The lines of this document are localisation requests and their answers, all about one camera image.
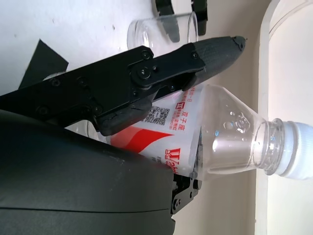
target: red and white label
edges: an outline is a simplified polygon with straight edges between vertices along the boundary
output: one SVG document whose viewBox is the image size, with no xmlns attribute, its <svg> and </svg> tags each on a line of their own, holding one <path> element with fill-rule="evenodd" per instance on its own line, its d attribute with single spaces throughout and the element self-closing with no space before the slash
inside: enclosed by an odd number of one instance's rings
<svg viewBox="0 0 313 235">
<path fill-rule="evenodd" d="M 193 171 L 199 139 L 203 86 L 178 92 L 153 103 L 148 116 L 111 136 L 111 145 L 168 165 L 176 174 Z"/>
</svg>

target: bottle neck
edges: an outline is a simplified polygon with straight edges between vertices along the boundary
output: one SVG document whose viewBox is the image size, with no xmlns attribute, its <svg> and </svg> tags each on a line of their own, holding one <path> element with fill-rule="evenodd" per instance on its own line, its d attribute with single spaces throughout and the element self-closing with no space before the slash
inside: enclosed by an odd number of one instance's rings
<svg viewBox="0 0 313 235">
<path fill-rule="evenodd" d="M 264 121 L 252 143 L 253 160 L 257 168 L 263 169 L 267 175 L 276 173 L 284 153 L 284 141 L 285 127 L 282 120 Z"/>
</svg>

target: bottle cap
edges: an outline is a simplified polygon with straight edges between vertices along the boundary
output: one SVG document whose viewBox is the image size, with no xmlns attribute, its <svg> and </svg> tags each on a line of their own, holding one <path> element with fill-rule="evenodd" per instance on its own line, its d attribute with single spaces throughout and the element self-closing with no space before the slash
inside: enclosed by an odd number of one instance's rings
<svg viewBox="0 0 313 235">
<path fill-rule="evenodd" d="M 313 127 L 292 121 L 284 122 L 284 127 L 284 150 L 275 174 L 297 180 L 313 178 Z"/>
</svg>

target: screw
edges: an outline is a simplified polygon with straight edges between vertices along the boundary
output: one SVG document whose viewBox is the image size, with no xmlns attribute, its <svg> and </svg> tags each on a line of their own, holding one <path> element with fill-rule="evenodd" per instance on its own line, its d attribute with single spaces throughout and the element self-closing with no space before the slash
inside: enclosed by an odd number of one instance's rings
<svg viewBox="0 0 313 235">
<path fill-rule="evenodd" d="M 199 58 L 199 56 L 198 56 L 198 54 L 196 52 L 193 52 L 191 54 L 191 57 L 194 58 L 194 59 L 198 59 Z"/>
<path fill-rule="evenodd" d="M 152 70 L 153 70 L 153 72 L 158 72 L 158 67 L 157 66 L 153 66 Z"/>
<path fill-rule="evenodd" d="M 44 115 L 47 115 L 47 114 L 48 114 L 49 109 L 48 109 L 46 106 L 40 106 L 40 107 L 38 107 L 37 112 L 38 112 L 40 115 L 44 116 Z"/>
<path fill-rule="evenodd" d="M 147 52 L 146 50 L 144 50 L 142 53 L 141 53 L 141 57 L 144 59 L 144 60 L 149 60 L 151 58 L 151 55 L 149 52 Z"/>
<path fill-rule="evenodd" d="M 141 67 L 137 70 L 137 74 L 138 76 L 143 79 L 143 80 L 146 80 L 150 77 L 151 73 L 150 71 L 148 70 L 147 67 Z"/>
<path fill-rule="evenodd" d="M 87 86 L 87 83 L 86 83 L 86 81 L 85 81 L 85 78 L 83 78 L 83 77 L 79 77 L 79 78 L 78 78 L 78 84 L 79 84 L 81 87 Z"/>
<path fill-rule="evenodd" d="M 50 82 L 53 87 L 58 87 L 61 84 L 60 80 L 57 78 L 52 78 Z"/>
<path fill-rule="evenodd" d="M 95 106 L 93 108 L 93 112 L 94 112 L 94 114 L 99 115 L 102 113 L 102 108 L 100 106 Z"/>
</svg>

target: transparent cup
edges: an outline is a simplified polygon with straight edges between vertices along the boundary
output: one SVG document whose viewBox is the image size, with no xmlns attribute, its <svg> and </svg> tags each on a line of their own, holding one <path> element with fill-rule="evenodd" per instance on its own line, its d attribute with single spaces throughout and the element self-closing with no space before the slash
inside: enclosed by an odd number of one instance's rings
<svg viewBox="0 0 313 235">
<path fill-rule="evenodd" d="M 127 46 L 151 48 L 155 56 L 198 41 L 198 23 L 194 12 L 133 21 L 128 28 Z"/>
</svg>

